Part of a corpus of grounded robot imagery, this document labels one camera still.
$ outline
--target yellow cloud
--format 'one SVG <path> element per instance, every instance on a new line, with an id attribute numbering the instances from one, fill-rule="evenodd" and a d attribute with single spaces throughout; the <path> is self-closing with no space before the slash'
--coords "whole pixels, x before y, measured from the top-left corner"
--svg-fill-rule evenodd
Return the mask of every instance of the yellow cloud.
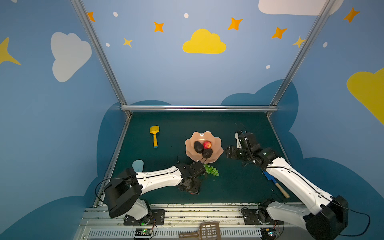
<path id="1" fill-rule="evenodd" d="M 222 53 L 227 46 L 220 41 L 220 36 L 207 29 L 199 29 L 192 34 L 191 40 L 183 45 L 186 53 Z"/>
<path id="2" fill-rule="evenodd" d="M 384 124 L 384 68 L 376 73 L 358 72 L 347 81 L 348 90 Z"/>

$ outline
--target brown scoop handle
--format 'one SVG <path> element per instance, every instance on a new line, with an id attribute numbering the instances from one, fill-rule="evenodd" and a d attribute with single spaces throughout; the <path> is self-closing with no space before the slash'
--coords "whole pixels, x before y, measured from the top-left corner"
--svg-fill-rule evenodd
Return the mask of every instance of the brown scoop handle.
<path id="1" fill-rule="evenodd" d="M 179 238 L 187 238 L 187 237 L 199 237 L 198 232 L 189 232 L 189 233 L 180 233 Z"/>

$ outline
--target robotic arm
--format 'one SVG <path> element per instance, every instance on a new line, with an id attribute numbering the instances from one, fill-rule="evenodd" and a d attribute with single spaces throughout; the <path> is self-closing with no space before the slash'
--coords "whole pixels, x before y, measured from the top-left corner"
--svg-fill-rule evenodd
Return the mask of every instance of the robotic arm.
<path id="1" fill-rule="evenodd" d="M 198 194 L 201 185 L 198 177 L 203 173 L 205 168 L 201 162 L 179 163 L 155 172 L 135 172 L 128 168 L 104 187 L 109 216 L 128 214 L 136 220 L 144 218 L 149 206 L 139 196 L 161 187 L 178 186 L 180 190 Z"/>
<path id="2" fill-rule="evenodd" d="M 229 146 L 225 153 L 230 159 L 240 159 L 260 166 L 289 188 L 306 208 L 267 200 L 259 206 L 261 223 L 280 220 L 306 229 L 316 240 L 333 240 L 348 225 L 348 202 L 333 197 L 291 167 L 271 149 L 262 149 L 254 134 L 238 131 L 237 146 Z"/>

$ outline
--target brown slotted scoop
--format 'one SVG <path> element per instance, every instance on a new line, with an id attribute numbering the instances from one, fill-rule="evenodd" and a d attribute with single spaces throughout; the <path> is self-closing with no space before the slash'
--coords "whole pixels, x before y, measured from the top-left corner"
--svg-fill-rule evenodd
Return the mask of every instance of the brown slotted scoop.
<path id="1" fill-rule="evenodd" d="M 204 222 L 200 224 L 198 232 L 180 233 L 179 238 L 197 237 L 199 240 L 221 240 L 218 222 Z"/>

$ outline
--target yellow star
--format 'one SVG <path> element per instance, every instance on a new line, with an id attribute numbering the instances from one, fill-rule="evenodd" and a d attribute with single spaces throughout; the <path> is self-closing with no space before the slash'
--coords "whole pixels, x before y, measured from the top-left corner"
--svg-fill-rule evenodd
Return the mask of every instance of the yellow star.
<path id="1" fill-rule="evenodd" d="M 131 46 L 131 42 L 132 42 L 133 40 L 128 41 L 128 40 L 126 40 L 125 38 L 124 38 L 124 40 L 125 40 L 125 43 L 124 43 L 123 45 L 129 45 L 129 46 L 132 48 L 132 46 Z"/>
<path id="2" fill-rule="evenodd" d="M 236 19 L 232 18 L 232 22 L 231 22 L 231 25 L 229 26 L 228 30 L 236 29 L 238 31 L 239 30 L 239 24 L 241 21 L 242 21 L 242 19 L 236 20 Z"/>
<path id="3" fill-rule="evenodd" d="M 280 38 L 281 39 L 285 30 L 287 30 L 287 29 L 276 28 L 276 33 L 271 38 Z"/>
<path id="4" fill-rule="evenodd" d="M 88 13 L 89 20 L 96 22 L 95 19 L 93 18 L 93 12 Z"/>
<path id="5" fill-rule="evenodd" d="M 0 44 L 0 64 L 5 61 L 10 61 L 12 63 L 16 63 L 18 65 L 21 65 L 16 59 L 14 59 L 11 55 L 8 53 L 8 43 L 9 38 L 6 38 L 1 44 Z"/>
<path id="6" fill-rule="evenodd" d="M 352 10 L 349 12 L 349 14 L 348 14 L 343 20 L 348 20 L 349 23 L 351 23 L 352 20 L 353 20 L 353 18 L 354 18 L 357 14 L 359 14 L 359 13 L 360 13 L 360 12 L 355 11 L 355 9 L 352 8 Z"/>
<path id="7" fill-rule="evenodd" d="M 292 44 L 292 46 L 293 46 L 293 45 L 297 45 L 297 46 L 300 48 L 300 47 L 301 47 L 301 44 L 302 44 L 304 41 L 305 41 L 305 39 L 302 40 L 302 39 L 300 38 L 300 36 L 299 36 L 299 40 L 297 40 L 296 43 Z"/>
<path id="8" fill-rule="evenodd" d="M 163 33 L 163 25 L 164 23 L 155 22 L 155 31 L 161 31 Z"/>

